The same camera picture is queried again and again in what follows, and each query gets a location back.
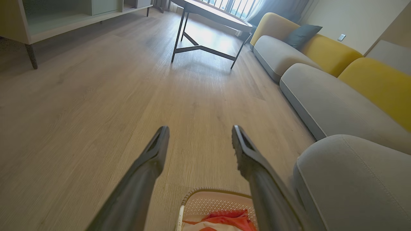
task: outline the electrical outlet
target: electrical outlet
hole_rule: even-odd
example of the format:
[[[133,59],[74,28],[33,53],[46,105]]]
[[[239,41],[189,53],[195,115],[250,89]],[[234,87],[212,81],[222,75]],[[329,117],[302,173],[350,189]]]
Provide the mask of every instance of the electrical outlet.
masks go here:
[[[342,41],[345,38],[344,34],[341,34],[341,36],[338,38],[338,41]]]

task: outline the laminate flooring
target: laminate flooring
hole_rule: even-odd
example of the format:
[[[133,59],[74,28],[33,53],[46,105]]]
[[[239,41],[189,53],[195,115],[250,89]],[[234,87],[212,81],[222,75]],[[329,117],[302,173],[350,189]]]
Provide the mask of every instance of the laminate flooring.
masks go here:
[[[163,125],[171,137],[148,231],[173,230],[193,188],[250,193],[233,125],[292,188],[294,163],[314,139],[248,45],[232,70],[204,51],[171,63],[180,16],[144,14],[34,44],[37,70],[22,44],[0,40],[0,230],[84,230]],[[186,32],[231,55],[241,43],[191,20]]]

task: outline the sofa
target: sofa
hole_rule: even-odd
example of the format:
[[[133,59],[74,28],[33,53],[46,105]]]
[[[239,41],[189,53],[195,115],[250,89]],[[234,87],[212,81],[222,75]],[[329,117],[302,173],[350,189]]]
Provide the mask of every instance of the sofa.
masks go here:
[[[294,64],[279,85],[316,140],[347,134],[411,154],[411,76],[359,58],[338,78]]]
[[[411,230],[411,156],[333,135],[297,159],[293,181],[317,231]]]
[[[284,72],[296,63],[338,77],[350,63],[363,57],[356,50],[320,34],[308,41],[300,52],[283,42],[298,27],[277,14],[266,13],[250,41],[255,56],[277,83]]]

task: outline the gray cushion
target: gray cushion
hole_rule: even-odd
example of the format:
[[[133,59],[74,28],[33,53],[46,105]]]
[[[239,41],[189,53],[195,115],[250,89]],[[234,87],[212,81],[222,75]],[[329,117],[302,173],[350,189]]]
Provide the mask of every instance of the gray cushion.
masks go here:
[[[321,69],[318,64],[297,51],[287,43],[276,38],[264,35],[258,39],[254,46],[254,54],[270,77],[279,82],[284,72],[296,63],[304,63]]]
[[[284,42],[300,51],[304,47],[304,45],[311,38],[313,38],[318,33],[318,31],[321,30],[321,28],[321,26],[317,25],[302,25],[291,32],[287,36],[287,38],[284,39]]]
[[[311,145],[294,182],[319,230],[410,230],[411,156],[348,135]]]
[[[332,75],[295,64],[284,73],[280,88],[317,140],[348,134],[411,154],[411,134]]]

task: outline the yellow cushion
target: yellow cushion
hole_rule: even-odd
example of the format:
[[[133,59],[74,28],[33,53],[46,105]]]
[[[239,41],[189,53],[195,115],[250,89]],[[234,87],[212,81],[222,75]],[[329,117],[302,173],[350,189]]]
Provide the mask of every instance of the yellow cushion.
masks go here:
[[[291,32],[299,27],[299,25],[278,14],[266,13],[258,24],[250,44],[255,46],[257,40],[263,35],[283,41]]]
[[[352,62],[338,77],[411,132],[411,76],[371,58]]]
[[[319,34],[307,42],[302,53],[335,77],[354,60],[363,57],[358,51]]]

